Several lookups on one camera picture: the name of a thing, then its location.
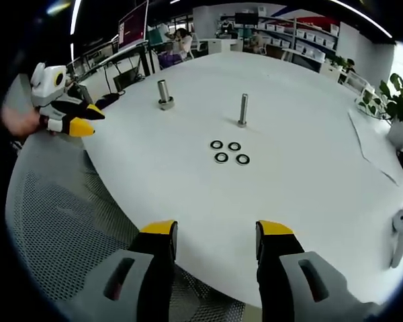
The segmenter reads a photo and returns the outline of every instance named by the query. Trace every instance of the white plant pot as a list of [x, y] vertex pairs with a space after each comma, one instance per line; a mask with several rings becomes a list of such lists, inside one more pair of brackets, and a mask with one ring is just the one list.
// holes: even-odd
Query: white plant pot
[[398, 119], [393, 120], [387, 138], [397, 150], [401, 150], [403, 148], [403, 122]]

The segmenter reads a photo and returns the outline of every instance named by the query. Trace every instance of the person's hand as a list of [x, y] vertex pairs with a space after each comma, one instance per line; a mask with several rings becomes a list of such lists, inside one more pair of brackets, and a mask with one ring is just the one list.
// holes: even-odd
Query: person's hand
[[35, 109], [21, 114], [4, 106], [1, 110], [1, 119], [9, 132], [19, 138], [26, 138], [36, 132], [40, 125], [40, 114]]

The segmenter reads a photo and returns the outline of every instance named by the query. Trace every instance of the metal peg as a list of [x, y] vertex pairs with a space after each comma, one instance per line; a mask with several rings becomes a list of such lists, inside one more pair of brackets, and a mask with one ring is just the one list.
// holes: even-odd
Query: metal peg
[[248, 94], [242, 95], [242, 103], [240, 104], [240, 119], [237, 122], [237, 126], [247, 126], [247, 109], [248, 109]]
[[159, 100], [160, 108], [163, 111], [171, 109], [173, 106], [175, 106], [175, 101], [173, 100], [173, 97], [170, 96], [169, 94], [166, 81], [164, 79], [160, 80], [158, 85], [160, 91], [160, 100]]

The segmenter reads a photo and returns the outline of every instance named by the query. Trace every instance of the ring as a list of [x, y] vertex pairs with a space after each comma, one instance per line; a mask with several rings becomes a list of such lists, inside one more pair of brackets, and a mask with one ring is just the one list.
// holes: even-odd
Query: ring
[[240, 151], [241, 148], [242, 146], [237, 142], [231, 142], [228, 145], [228, 149], [230, 149], [230, 151]]
[[210, 147], [214, 150], [219, 150], [224, 146], [224, 144], [222, 144], [221, 141], [215, 140], [212, 141], [212, 143], [210, 144]]
[[246, 166], [250, 161], [251, 159], [246, 154], [239, 154], [236, 157], [237, 164], [240, 164], [241, 166]]
[[215, 154], [215, 161], [217, 163], [225, 163], [228, 161], [228, 155], [223, 152], [217, 153]]

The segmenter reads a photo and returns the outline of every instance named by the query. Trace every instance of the black rubber o-ring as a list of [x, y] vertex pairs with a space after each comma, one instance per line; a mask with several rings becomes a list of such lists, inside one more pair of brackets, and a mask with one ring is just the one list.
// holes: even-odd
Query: black rubber o-ring
[[224, 146], [224, 144], [223, 144], [221, 141], [219, 141], [219, 140], [212, 141], [211, 144], [210, 144], [210, 147], [211, 147], [212, 149], [214, 149], [214, 150], [222, 149], [223, 146]]
[[229, 149], [230, 151], [233, 151], [233, 152], [235, 152], [235, 151], [240, 151], [241, 148], [242, 148], [242, 146], [241, 146], [239, 143], [237, 143], [237, 142], [231, 142], [231, 143], [228, 145], [228, 149]]
[[[225, 156], [226, 158], [223, 160], [220, 160], [220, 156]], [[215, 161], [217, 163], [226, 163], [228, 161], [228, 155], [223, 152], [217, 153], [217, 154], [215, 154]]]
[[[242, 161], [240, 161], [241, 158], [246, 158], [247, 160], [245, 162], [242, 162]], [[246, 166], [250, 161], [251, 161], [251, 159], [246, 154], [239, 154], [236, 157], [236, 162], [238, 164], [240, 164], [241, 166]]]

